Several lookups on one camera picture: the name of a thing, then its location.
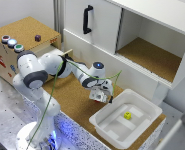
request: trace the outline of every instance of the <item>door handle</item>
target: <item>door handle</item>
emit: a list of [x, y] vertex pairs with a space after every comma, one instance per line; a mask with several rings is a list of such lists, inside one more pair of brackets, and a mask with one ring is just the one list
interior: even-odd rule
[[88, 8], [84, 9], [84, 21], [83, 21], [84, 34], [90, 33], [92, 31], [90, 28], [88, 28], [88, 12], [90, 10], [93, 10], [93, 7], [91, 5], [88, 5]]

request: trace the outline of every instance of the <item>cable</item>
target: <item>cable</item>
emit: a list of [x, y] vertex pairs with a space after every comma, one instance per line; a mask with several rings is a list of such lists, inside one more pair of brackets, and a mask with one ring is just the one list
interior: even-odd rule
[[[57, 69], [57, 74], [58, 74], [58, 72], [59, 72], [59, 70], [60, 70], [62, 64], [63, 64], [63, 62], [61, 62], [61, 64], [59, 65], [59, 67], [58, 67], [58, 69]], [[40, 121], [40, 123], [39, 123], [38, 128], [37, 128], [36, 131], [34, 132], [34, 135], [32, 136], [32, 138], [31, 138], [31, 140], [30, 140], [30, 142], [29, 142], [29, 144], [28, 144], [26, 150], [29, 148], [29, 146], [30, 146], [30, 144], [31, 144], [31, 142], [32, 142], [32, 140], [33, 140], [33, 138], [34, 138], [36, 132], [38, 131], [39, 127], [41, 126], [41, 123], [43, 122], [45, 113], [46, 113], [46, 111], [47, 111], [47, 109], [48, 109], [48, 106], [49, 106], [50, 101], [51, 101], [51, 98], [52, 98], [52, 94], [53, 94], [53, 92], [54, 92], [55, 83], [56, 83], [56, 80], [57, 80], [57, 74], [56, 74], [56, 76], [55, 76], [55, 78], [54, 78], [54, 84], [53, 84], [53, 87], [52, 87], [52, 92], [51, 92], [51, 94], [50, 94], [50, 98], [49, 98], [48, 104], [47, 104], [47, 106], [46, 106], [46, 108], [45, 108], [45, 111], [44, 111], [44, 113], [43, 113], [42, 119], [41, 119], [41, 121]]]
[[[94, 79], [105, 80], [105, 79], [111, 79], [111, 78], [116, 77], [116, 80], [115, 80], [115, 82], [114, 82], [113, 92], [112, 92], [112, 99], [113, 99], [113, 94], [114, 94], [114, 89], [115, 89], [115, 87], [116, 87], [116, 82], [117, 82], [118, 77], [119, 77], [119, 75], [121, 74], [122, 70], [121, 70], [119, 73], [117, 73], [116, 75], [112, 76], [112, 77], [108, 77], [108, 78], [96, 78], [96, 77], [93, 77], [93, 76], [89, 75], [89, 74], [86, 73], [85, 71], [83, 71], [83, 70], [82, 70], [81, 68], [79, 68], [76, 64], [74, 64], [74, 63], [72, 63], [72, 62], [70, 62], [70, 61], [68, 61], [68, 62], [71, 63], [72, 65], [74, 65], [75, 67], [77, 67], [79, 70], [81, 70], [81, 71], [82, 71], [83, 73], [85, 73], [86, 75], [88, 75], [88, 76], [90, 76], [90, 77], [92, 77], [92, 78], [94, 78]], [[32, 142], [32, 140], [33, 140], [35, 134], [37, 133], [38, 129], [39, 129], [40, 126], [41, 126], [41, 123], [43, 122], [45, 113], [46, 113], [46, 111], [47, 111], [47, 109], [48, 109], [48, 106], [49, 106], [49, 104], [50, 104], [50, 101], [51, 101], [51, 98], [52, 98], [52, 95], [53, 95], [53, 92], [54, 92], [54, 89], [55, 89], [55, 83], [56, 83], [56, 80], [57, 80], [57, 75], [58, 75], [58, 73], [59, 73], [59, 70], [61, 69], [62, 64], [63, 64], [63, 61], [61, 62], [61, 64], [59, 65], [59, 67], [58, 67], [58, 69], [57, 69], [57, 73], [56, 73], [56, 76], [55, 76], [55, 78], [54, 78], [54, 84], [53, 84], [53, 87], [52, 87], [52, 92], [51, 92], [51, 94], [50, 94], [50, 98], [49, 98], [48, 104], [47, 104], [47, 106], [46, 106], [46, 108], [45, 108], [45, 111], [44, 111], [44, 113], [43, 113], [42, 119], [41, 119], [41, 121], [40, 121], [40, 123], [39, 123], [39, 126], [37, 127], [36, 131], [34, 132], [34, 135], [32, 136], [32, 138], [31, 138], [31, 140], [30, 140], [30, 142], [29, 142], [29, 144], [28, 144], [26, 150], [29, 148], [29, 146], [30, 146], [30, 144], [31, 144], [31, 142]]]

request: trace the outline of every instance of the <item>shelf compartment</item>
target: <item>shelf compartment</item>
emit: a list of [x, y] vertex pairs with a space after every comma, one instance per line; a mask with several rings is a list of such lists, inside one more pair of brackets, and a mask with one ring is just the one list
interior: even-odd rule
[[173, 82], [182, 60], [141, 38], [136, 38], [117, 53], [170, 82]]

